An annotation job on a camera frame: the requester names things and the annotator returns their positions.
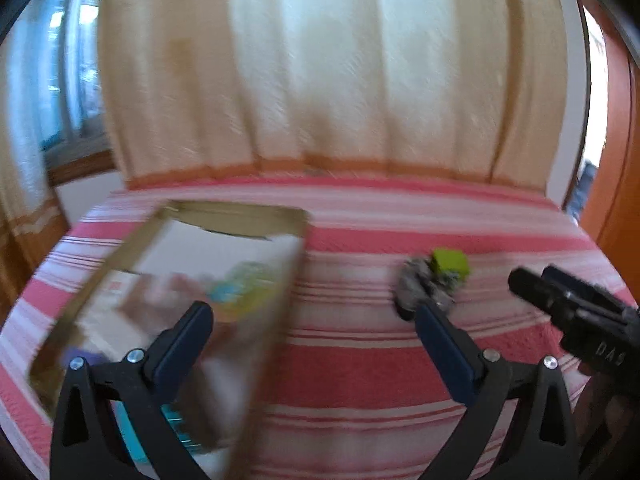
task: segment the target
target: silver bolt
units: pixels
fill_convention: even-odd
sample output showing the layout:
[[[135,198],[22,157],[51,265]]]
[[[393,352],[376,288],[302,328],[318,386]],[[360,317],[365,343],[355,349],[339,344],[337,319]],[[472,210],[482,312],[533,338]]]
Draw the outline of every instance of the silver bolt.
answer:
[[[549,368],[549,370],[555,370],[556,368],[558,368],[558,360],[552,355],[546,356],[544,359],[542,359],[542,362],[547,368]]]
[[[140,348],[136,348],[127,354],[127,361],[130,363],[139,363],[145,356],[145,351]]]
[[[487,348],[482,352],[482,357],[484,357],[490,363],[495,363],[500,360],[500,352],[494,350],[493,348]]]
[[[74,357],[69,362],[69,368],[71,368],[72,370],[79,370],[83,365],[84,359],[82,359],[81,357]]]

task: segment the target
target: lime green block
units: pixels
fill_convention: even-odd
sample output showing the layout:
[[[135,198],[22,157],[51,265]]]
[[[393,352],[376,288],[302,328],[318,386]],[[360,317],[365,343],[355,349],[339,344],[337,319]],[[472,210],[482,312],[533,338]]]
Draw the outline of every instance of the lime green block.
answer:
[[[437,273],[456,273],[461,281],[469,275],[469,262],[465,253],[455,249],[436,249],[431,253],[431,261]]]

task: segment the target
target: beige curtain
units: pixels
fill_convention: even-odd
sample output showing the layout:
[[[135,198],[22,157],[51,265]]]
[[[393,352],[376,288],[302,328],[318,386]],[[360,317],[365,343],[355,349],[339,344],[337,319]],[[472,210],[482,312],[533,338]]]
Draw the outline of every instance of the beige curtain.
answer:
[[[34,48],[30,25],[37,5],[32,0],[0,44],[0,326],[67,229],[40,151],[40,103],[27,91],[33,67],[25,53]]]
[[[104,0],[98,19],[130,186],[316,168],[545,187],[559,0]]]

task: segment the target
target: pink and white tablecloth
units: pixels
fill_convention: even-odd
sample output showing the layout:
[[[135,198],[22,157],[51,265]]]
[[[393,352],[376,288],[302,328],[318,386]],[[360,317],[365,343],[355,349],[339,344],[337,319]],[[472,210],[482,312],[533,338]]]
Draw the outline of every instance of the pink and white tablecloth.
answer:
[[[472,269],[450,318],[481,348],[537,362],[558,357],[572,400],[586,378],[559,333],[507,288],[513,267],[554,263],[632,301],[606,257],[536,194],[433,180],[276,178],[114,194],[65,236],[37,270],[0,335],[0,425],[26,465],[48,478],[51,426],[26,383],[36,349],[101,261],[168,198],[290,205],[310,212],[276,391],[252,468],[260,479],[415,479],[463,407],[449,399],[410,324],[390,303],[408,254],[460,248]],[[495,457],[508,406],[474,476]]]

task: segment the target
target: white wall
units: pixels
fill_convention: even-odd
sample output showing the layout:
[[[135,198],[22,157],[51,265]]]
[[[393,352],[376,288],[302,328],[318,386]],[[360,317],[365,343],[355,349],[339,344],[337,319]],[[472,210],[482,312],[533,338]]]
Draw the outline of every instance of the white wall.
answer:
[[[108,171],[56,186],[66,219],[75,224],[93,206],[103,202],[112,191],[124,189],[119,171]]]
[[[561,206],[574,176],[587,102],[587,53],[577,0],[560,0],[566,29],[567,88],[564,120],[546,195]]]

